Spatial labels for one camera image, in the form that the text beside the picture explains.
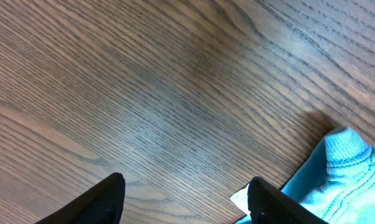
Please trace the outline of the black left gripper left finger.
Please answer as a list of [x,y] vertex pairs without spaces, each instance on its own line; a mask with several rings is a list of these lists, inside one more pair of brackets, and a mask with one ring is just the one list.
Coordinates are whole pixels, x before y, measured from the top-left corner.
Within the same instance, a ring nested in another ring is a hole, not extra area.
[[123,175],[112,173],[37,224],[119,224],[125,189]]

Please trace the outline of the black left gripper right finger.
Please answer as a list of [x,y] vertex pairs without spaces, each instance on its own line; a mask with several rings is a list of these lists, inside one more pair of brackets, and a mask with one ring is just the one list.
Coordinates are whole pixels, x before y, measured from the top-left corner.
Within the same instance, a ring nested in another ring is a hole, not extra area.
[[262,177],[249,183],[248,210],[252,224],[327,224]]

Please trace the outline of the light blue t-shirt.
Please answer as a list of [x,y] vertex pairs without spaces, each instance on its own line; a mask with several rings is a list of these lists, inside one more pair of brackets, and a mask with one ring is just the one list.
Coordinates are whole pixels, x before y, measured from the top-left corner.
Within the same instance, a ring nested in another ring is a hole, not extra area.
[[[231,196],[252,223],[247,186]],[[375,223],[375,147],[355,130],[329,132],[279,189],[327,223]]]

